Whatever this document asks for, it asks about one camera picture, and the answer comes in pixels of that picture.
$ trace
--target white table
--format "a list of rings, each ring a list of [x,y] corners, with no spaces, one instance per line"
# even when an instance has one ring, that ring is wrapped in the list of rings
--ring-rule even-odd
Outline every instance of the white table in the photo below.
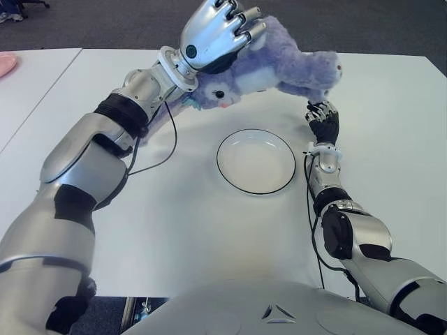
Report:
[[[15,51],[18,64],[0,78],[0,152],[81,51]]]
[[[66,131],[127,71],[155,58],[142,50],[81,52],[0,155],[0,236],[32,201],[41,164]],[[341,58],[344,78],[330,98],[341,112],[343,183],[386,222],[394,256],[446,278],[446,78],[423,57]],[[98,294],[172,297],[253,276],[319,285],[302,173],[301,153],[313,140],[302,117],[305,103],[270,90],[225,110],[178,116],[174,156],[131,177],[112,205],[94,214]],[[243,128],[272,131],[292,147],[298,169],[282,191],[246,195],[219,175],[217,147]],[[172,144],[168,124],[139,151],[135,168],[160,161]],[[342,276],[325,277],[330,290],[353,296]]]

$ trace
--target plate rim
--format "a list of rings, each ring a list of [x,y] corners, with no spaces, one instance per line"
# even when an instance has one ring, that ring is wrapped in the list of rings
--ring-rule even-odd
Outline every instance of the plate rim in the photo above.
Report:
[[[244,189],[242,189],[242,188],[240,188],[240,187],[237,187],[235,184],[233,184],[231,181],[229,181],[229,180],[225,177],[224,173],[223,173],[222,170],[221,170],[221,167],[219,166],[219,152],[220,152],[220,150],[221,150],[222,144],[223,144],[229,137],[233,136],[233,135],[236,134],[236,133],[240,133],[241,131],[263,131],[264,133],[269,133],[269,134],[271,134],[271,135],[273,135],[273,136],[279,138],[279,139],[280,139],[280,140],[281,140],[281,141],[288,147],[288,149],[289,149],[290,152],[292,153],[292,158],[293,158],[293,172],[292,172],[292,175],[291,175],[290,179],[289,179],[283,186],[281,186],[280,188],[277,188],[277,189],[275,189],[275,190],[273,190],[273,191],[270,191],[270,192],[262,192],[262,193],[259,193],[259,192],[251,192],[251,191],[244,190]],[[295,158],[295,154],[293,153],[292,148],[287,144],[287,142],[284,141],[284,140],[283,140],[281,137],[279,137],[278,135],[272,133],[271,131],[266,131],[266,130],[264,130],[264,129],[259,129],[259,128],[244,128],[244,129],[240,129],[240,130],[235,131],[235,132],[231,133],[230,135],[226,136],[226,137],[221,141],[221,144],[219,144],[219,148],[217,148],[217,151],[216,151],[216,164],[217,164],[217,168],[219,169],[219,172],[220,172],[221,176],[222,176],[222,177],[223,177],[223,178],[224,178],[224,179],[225,179],[231,186],[233,186],[234,188],[237,188],[238,190],[240,190],[240,191],[242,191],[242,192],[245,192],[245,193],[248,193],[248,194],[254,194],[254,195],[266,195],[266,194],[272,194],[272,193],[276,193],[276,192],[282,190],[283,188],[285,188],[287,185],[290,184],[290,182],[292,181],[293,177],[295,176],[295,172],[296,172],[296,158]]]

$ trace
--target pink object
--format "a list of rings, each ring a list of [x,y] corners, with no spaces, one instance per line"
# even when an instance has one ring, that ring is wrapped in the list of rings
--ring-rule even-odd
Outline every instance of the pink object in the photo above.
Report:
[[[0,52],[0,77],[14,69],[17,65],[17,57],[12,52]]]

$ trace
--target gray carpet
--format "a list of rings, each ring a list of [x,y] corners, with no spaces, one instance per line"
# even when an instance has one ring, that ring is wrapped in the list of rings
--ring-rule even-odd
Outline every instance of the gray carpet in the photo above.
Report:
[[[0,24],[0,49],[176,46],[201,0],[48,0]],[[245,0],[277,16],[303,51],[426,56],[447,73],[444,0]]]

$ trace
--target plush toy eye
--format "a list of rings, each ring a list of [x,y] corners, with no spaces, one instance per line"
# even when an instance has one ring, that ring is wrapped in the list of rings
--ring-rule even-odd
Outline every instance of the plush toy eye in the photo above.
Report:
[[[213,91],[212,92],[218,99],[222,99],[225,96],[224,91]]]

